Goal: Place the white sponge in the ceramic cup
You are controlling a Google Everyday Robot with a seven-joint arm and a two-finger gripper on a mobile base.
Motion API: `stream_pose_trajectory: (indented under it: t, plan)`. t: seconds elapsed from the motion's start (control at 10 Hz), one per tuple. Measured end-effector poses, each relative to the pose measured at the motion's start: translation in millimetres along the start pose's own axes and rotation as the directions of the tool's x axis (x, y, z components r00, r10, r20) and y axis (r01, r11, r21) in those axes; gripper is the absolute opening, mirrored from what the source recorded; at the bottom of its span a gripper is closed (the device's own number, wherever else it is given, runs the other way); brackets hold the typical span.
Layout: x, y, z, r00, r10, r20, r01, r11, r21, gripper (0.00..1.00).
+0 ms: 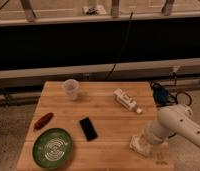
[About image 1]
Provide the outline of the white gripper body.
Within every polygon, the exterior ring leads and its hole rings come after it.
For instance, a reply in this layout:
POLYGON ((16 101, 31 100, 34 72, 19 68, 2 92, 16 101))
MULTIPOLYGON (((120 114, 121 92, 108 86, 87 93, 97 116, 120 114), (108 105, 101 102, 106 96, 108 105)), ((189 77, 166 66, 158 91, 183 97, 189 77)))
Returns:
POLYGON ((155 142, 155 135, 147 129, 144 129, 140 134, 132 136, 129 147, 138 154, 149 157, 153 151, 155 142))

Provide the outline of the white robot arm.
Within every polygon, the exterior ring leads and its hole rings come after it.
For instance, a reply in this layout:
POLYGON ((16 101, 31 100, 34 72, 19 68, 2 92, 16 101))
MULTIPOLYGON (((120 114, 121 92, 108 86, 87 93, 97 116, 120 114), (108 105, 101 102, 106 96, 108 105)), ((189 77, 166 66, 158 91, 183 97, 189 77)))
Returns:
POLYGON ((192 109, 183 104, 159 108, 156 119, 148 122, 140 134, 132 136, 129 147, 149 157, 171 133, 176 133, 200 148, 200 126, 190 119, 192 115, 192 109))

